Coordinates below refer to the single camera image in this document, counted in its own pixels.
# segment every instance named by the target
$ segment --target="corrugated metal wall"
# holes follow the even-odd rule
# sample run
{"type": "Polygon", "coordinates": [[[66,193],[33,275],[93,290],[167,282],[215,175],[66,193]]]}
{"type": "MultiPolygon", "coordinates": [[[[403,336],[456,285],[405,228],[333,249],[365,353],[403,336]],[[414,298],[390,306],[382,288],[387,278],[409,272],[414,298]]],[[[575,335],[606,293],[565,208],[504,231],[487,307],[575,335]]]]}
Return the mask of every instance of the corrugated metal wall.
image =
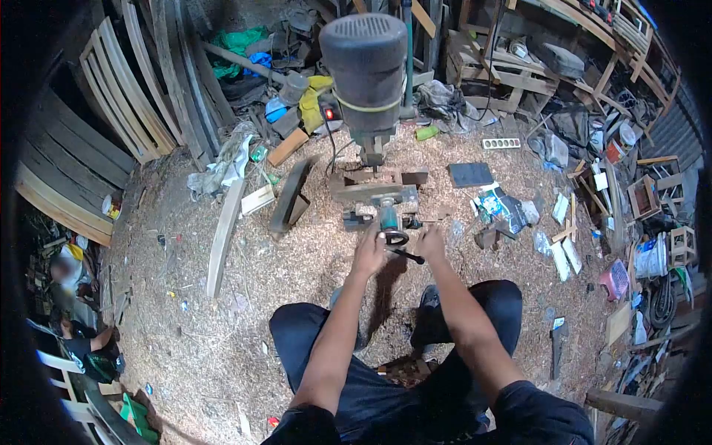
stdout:
{"type": "Polygon", "coordinates": [[[655,147],[643,139],[641,157],[678,155],[684,171],[702,154],[702,120],[684,79],[667,115],[661,116],[650,132],[655,147]]]}

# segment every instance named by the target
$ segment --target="white bucket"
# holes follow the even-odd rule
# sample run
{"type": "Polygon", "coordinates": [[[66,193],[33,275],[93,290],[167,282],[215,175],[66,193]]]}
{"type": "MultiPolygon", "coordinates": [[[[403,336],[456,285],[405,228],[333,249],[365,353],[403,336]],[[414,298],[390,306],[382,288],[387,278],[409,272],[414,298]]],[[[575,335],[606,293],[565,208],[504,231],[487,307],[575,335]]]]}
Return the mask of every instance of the white bucket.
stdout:
{"type": "Polygon", "coordinates": [[[660,232],[657,239],[640,243],[635,248],[633,264],[635,278],[665,276],[667,269],[667,234],[660,232]]]}

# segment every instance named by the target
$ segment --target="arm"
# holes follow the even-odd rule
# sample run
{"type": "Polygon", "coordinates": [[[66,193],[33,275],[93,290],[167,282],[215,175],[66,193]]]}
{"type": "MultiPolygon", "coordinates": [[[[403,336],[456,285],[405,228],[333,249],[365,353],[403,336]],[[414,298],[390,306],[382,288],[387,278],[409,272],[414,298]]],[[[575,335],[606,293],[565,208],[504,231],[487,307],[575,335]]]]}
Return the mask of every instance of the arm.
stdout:
{"type": "Polygon", "coordinates": [[[87,271],[89,278],[91,278],[91,290],[93,290],[94,292],[98,292],[99,282],[96,280],[94,270],[91,267],[91,263],[89,262],[89,258],[87,255],[84,255],[84,258],[82,259],[82,264],[84,265],[84,270],[87,271]]]}
{"type": "Polygon", "coordinates": [[[114,333],[113,325],[104,329],[99,335],[91,339],[91,352],[98,351],[99,349],[105,347],[109,340],[111,340],[111,335],[114,333]]]}
{"type": "Polygon", "coordinates": [[[334,308],[312,346],[302,382],[290,407],[311,404],[336,414],[341,390],[358,331],[358,313],[368,279],[378,272],[385,253],[385,237],[371,224],[356,248],[351,273],[346,277],[334,308]]]}
{"type": "Polygon", "coordinates": [[[499,392],[510,383],[524,380],[524,375],[505,351],[482,306],[445,257],[440,228],[430,227],[420,236],[418,251],[433,271],[443,316],[455,348],[482,386],[492,407],[499,392]]]}

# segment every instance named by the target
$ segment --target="person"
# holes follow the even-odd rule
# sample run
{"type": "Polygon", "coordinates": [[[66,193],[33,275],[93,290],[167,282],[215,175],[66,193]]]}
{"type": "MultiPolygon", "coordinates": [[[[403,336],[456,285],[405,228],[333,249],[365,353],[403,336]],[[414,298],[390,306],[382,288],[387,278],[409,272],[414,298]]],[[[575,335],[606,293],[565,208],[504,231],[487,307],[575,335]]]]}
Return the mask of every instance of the person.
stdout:
{"type": "Polygon", "coordinates": [[[354,357],[361,300],[384,262],[384,245],[372,224],[331,311],[295,303],[273,314],[270,330],[294,397],[265,445],[593,444],[583,409],[537,389],[511,357],[522,317],[517,285],[485,281],[468,289],[445,257],[439,228],[417,241],[436,285],[423,293],[411,344],[455,348],[411,389],[354,357]]]}
{"type": "Polygon", "coordinates": [[[118,378],[124,363],[113,339],[113,325],[96,335],[80,321],[69,320],[64,313],[56,311],[52,314],[51,327],[63,339],[70,358],[83,374],[99,383],[111,383],[118,378]]]}
{"type": "Polygon", "coordinates": [[[99,305],[92,294],[99,291],[99,282],[88,255],[76,244],[65,244],[50,258],[52,281],[59,283],[68,295],[73,295],[80,302],[88,305],[94,312],[99,312],[99,305]]]}

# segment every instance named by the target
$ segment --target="power strip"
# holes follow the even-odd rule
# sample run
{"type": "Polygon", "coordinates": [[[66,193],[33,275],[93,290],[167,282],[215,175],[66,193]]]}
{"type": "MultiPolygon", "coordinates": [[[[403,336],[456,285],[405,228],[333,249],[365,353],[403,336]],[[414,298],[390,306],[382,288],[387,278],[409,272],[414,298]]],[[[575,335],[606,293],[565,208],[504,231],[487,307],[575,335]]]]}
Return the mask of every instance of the power strip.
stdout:
{"type": "Polygon", "coordinates": [[[482,148],[491,150],[493,148],[520,148],[522,144],[518,137],[502,137],[498,139],[482,139],[482,148]]]}

